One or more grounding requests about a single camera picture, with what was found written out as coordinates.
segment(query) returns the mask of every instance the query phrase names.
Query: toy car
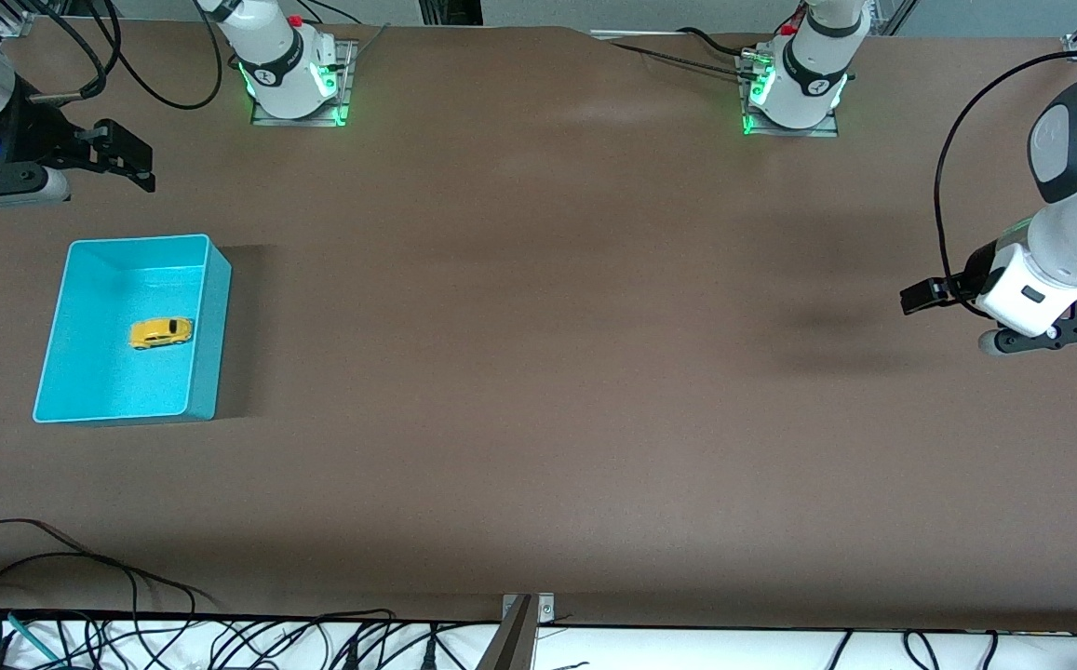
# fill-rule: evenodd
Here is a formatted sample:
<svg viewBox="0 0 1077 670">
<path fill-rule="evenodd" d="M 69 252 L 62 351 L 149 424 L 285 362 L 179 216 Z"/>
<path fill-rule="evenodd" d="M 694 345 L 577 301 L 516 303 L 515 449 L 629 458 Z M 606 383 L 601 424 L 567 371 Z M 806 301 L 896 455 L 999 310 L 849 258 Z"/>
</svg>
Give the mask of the toy car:
<svg viewBox="0 0 1077 670">
<path fill-rule="evenodd" d="M 151 318 L 134 323 L 128 333 L 128 344 L 139 352 L 154 347 L 188 343 L 192 326 L 188 318 Z"/>
</svg>

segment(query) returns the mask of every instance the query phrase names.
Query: blue cable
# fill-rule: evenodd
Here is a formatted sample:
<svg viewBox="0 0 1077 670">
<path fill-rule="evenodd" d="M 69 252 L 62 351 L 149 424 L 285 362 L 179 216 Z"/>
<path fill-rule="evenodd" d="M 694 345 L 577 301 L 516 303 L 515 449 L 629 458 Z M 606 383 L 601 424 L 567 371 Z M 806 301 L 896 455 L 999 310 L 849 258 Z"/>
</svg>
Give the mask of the blue cable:
<svg viewBox="0 0 1077 670">
<path fill-rule="evenodd" d="M 29 629 L 24 627 L 24 624 L 20 624 L 20 620 L 18 620 L 16 618 L 16 615 L 14 615 L 13 613 L 10 613 L 10 626 L 13 626 L 14 631 L 20 632 L 20 637 L 28 640 L 29 644 L 32 644 L 34 647 L 37 647 L 38 652 L 41 652 L 41 654 L 43 654 L 43 656 L 48 658 L 50 661 L 52 662 L 61 661 L 61 659 L 58 658 L 58 655 L 56 653 L 50 652 L 48 646 L 41 644 L 41 640 L 39 640 L 37 636 L 32 634 L 32 632 L 29 632 Z"/>
</svg>

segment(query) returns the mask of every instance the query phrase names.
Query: turquoise plastic tray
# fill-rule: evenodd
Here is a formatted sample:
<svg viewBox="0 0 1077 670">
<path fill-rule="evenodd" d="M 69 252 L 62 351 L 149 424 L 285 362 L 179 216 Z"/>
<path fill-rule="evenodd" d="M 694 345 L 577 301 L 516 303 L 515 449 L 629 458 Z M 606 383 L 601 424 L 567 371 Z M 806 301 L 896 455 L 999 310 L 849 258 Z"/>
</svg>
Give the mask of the turquoise plastic tray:
<svg viewBox="0 0 1077 670">
<path fill-rule="evenodd" d="M 66 254 L 32 419 L 130 424 L 215 415 L 232 266 L 206 235 L 79 240 Z M 192 339 L 136 351 L 129 326 L 192 319 Z"/>
</svg>

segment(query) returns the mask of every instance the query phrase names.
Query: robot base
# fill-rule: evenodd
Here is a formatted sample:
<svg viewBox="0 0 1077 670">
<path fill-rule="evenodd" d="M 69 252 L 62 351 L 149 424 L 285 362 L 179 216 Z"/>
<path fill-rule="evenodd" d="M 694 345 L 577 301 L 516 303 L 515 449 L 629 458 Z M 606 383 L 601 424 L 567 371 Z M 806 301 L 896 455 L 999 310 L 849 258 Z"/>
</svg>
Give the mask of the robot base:
<svg viewBox="0 0 1077 670">
<path fill-rule="evenodd" d="M 755 72 L 752 60 L 737 56 L 736 62 L 738 62 L 738 71 L 742 73 L 749 72 L 751 75 L 756 76 L 757 72 Z M 750 78 L 741 78 L 741 120 L 745 135 L 778 135 L 784 137 L 836 137 L 840 135 L 839 128 L 836 126 L 836 111 L 828 111 L 827 116 L 817 126 L 803 128 L 803 130 L 778 126 L 777 123 L 773 123 L 765 115 L 765 112 L 751 102 L 751 89 L 752 82 Z"/>
<path fill-rule="evenodd" d="M 330 65 L 333 72 L 322 75 L 324 84 L 333 84 L 334 97 L 322 103 L 318 110 L 303 118 L 283 120 L 275 117 L 264 109 L 256 99 L 252 100 L 253 126 L 304 126 L 304 127 L 339 127 L 347 126 L 347 109 L 352 101 L 352 80 L 355 76 L 355 54 L 359 42 L 354 39 L 337 39 L 335 41 L 335 59 Z"/>
</svg>

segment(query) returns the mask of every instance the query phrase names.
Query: table top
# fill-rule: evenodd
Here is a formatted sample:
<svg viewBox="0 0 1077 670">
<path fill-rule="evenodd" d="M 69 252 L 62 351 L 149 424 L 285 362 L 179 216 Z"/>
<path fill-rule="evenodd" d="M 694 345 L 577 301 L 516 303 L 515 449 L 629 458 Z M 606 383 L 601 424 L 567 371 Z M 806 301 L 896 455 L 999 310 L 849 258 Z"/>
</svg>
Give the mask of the table top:
<svg viewBox="0 0 1077 670">
<path fill-rule="evenodd" d="M 125 38 L 168 97 L 208 87 L 201 26 Z M 197 112 L 116 72 L 67 114 L 154 145 L 156 194 L 70 173 L 71 203 L 0 211 L 0 517 L 232 611 L 542 590 L 612 623 L 1077 626 L 1077 347 L 990 359 L 989 323 L 898 308 L 938 273 L 952 118 L 1055 46 L 869 39 L 837 140 L 743 136 L 724 75 L 563 29 L 390 27 L 326 130 L 248 126 L 234 72 Z M 90 75 L 50 25 L 11 55 Z M 955 263 L 1039 207 L 1025 134 L 1075 79 L 1041 65 L 964 126 Z M 235 268 L 218 419 L 32 423 L 67 245 L 181 233 Z M 0 530 L 0 563 L 48 546 Z M 127 606 L 57 568 L 28 585 Z"/>
</svg>

